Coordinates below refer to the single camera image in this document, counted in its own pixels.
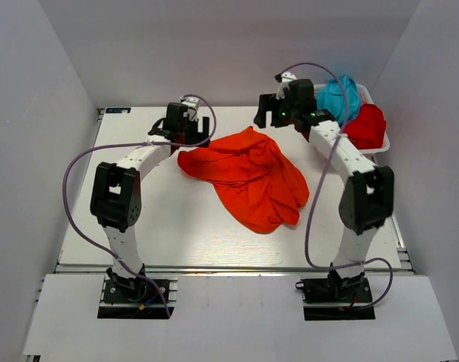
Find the orange t-shirt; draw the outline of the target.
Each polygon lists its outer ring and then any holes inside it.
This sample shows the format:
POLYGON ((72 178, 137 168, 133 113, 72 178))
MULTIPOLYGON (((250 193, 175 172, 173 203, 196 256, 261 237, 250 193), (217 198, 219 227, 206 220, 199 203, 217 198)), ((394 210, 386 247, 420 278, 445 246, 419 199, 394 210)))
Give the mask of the orange t-shirt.
POLYGON ((177 163, 188 176, 213 185, 226 210, 259 234, 296 226, 310 196, 305 177, 276 141, 251 126, 207 148, 181 151, 177 163))

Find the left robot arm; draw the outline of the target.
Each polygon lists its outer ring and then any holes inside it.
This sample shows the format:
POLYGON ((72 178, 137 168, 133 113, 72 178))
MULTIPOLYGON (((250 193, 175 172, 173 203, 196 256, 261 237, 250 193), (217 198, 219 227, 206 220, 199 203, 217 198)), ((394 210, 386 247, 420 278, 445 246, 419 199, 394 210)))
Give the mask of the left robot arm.
POLYGON ((96 168, 90 213, 102 226, 115 254, 107 274, 121 285, 129 300, 138 301, 147 292, 135 233, 142 212, 142 181, 181 145, 210 144, 210 119, 197 116, 200 102, 197 97, 185 97, 169 103, 166 115, 155 122, 142 146, 115 163, 102 162, 96 168))

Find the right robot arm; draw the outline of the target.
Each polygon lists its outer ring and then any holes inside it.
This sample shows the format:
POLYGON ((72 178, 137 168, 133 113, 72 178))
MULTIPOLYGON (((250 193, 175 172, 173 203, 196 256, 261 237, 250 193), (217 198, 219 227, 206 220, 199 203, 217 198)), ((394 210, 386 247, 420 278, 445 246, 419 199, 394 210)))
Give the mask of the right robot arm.
POLYGON ((365 157, 343 134, 327 109, 318 109, 314 84, 291 72, 277 75, 279 87, 259 97, 254 123, 260 127, 293 125, 331 164, 344 184, 338 214, 344 226, 338 253, 329 266, 329 294, 344 301, 363 278, 370 245, 393 214, 394 173, 365 157))

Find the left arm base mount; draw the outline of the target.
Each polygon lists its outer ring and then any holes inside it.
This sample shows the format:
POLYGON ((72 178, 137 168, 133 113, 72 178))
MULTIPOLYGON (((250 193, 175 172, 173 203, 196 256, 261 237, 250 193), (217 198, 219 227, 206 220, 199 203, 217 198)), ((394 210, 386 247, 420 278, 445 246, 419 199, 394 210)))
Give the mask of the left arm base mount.
POLYGON ((100 320, 168 320, 176 305, 176 280, 122 278, 106 270, 99 301, 100 320))

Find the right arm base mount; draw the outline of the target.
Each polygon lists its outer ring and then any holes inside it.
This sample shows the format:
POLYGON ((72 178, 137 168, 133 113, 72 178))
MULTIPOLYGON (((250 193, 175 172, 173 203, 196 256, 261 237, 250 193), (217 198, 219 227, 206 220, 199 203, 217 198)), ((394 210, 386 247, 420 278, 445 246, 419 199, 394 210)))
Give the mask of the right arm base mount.
POLYGON ((306 321, 364 321, 375 319, 375 300, 366 273, 342 277, 343 268, 330 265, 325 278, 303 278, 301 292, 306 321))

